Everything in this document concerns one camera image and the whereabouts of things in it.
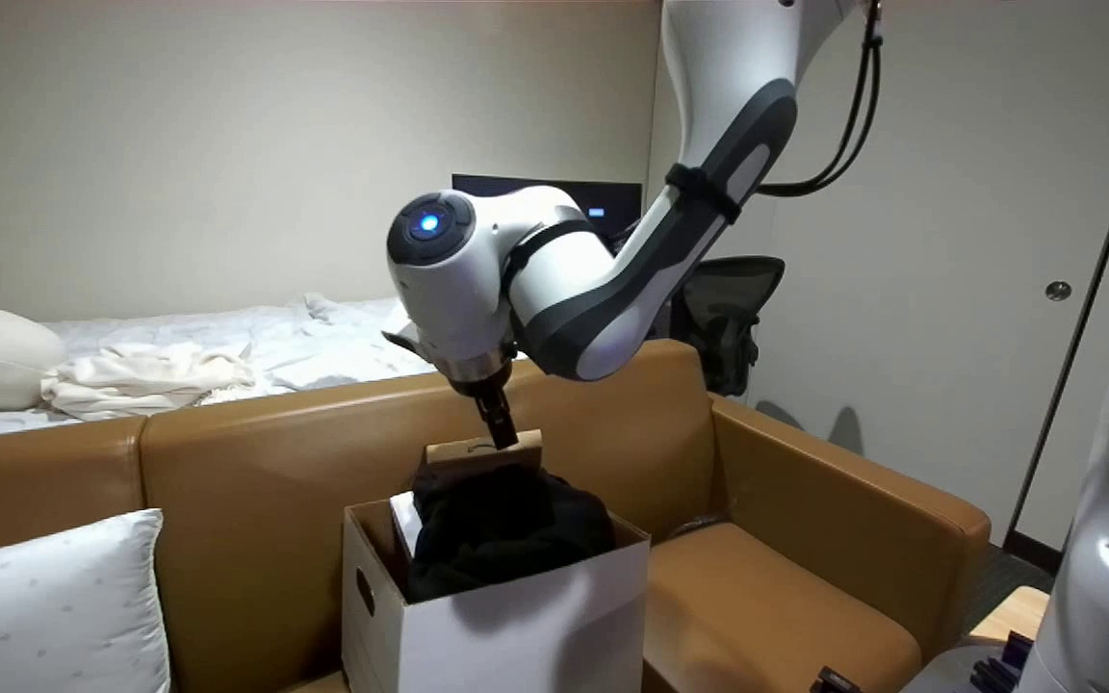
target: mattress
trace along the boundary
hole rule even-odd
[[[198,406],[331,389],[350,381],[382,381],[429,372],[430,366],[382,330],[404,327],[397,297],[331,302],[308,294],[286,303],[255,303],[235,313],[176,313],[140,320],[58,320],[65,362],[90,362],[113,345],[198,345],[235,358],[246,376],[207,389]],[[0,412],[0,435],[82,422],[90,417],[54,406]]]

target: couch armrest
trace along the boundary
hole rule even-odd
[[[964,637],[988,540],[973,503],[733,401],[712,435],[738,529],[905,625],[925,657]]]

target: tan couch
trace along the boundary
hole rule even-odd
[[[554,472],[653,534],[653,689],[787,693],[836,667],[883,693],[959,637],[987,515],[707,398],[692,350],[652,341],[592,385],[519,366],[510,392]],[[338,667],[341,503],[404,488],[429,443],[465,435],[483,422],[438,376],[3,435],[0,544],[166,510],[176,685],[290,689]]]

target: black chair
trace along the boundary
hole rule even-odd
[[[692,264],[680,290],[671,297],[662,334],[698,345],[712,392],[747,392],[747,372],[760,358],[750,327],[780,276],[780,257],[707,257]]]

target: white box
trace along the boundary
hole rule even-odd
[[[341,515],[341,667],[353,693],[634,693],[648,534],[587,562],[407,603],[390,502]]]

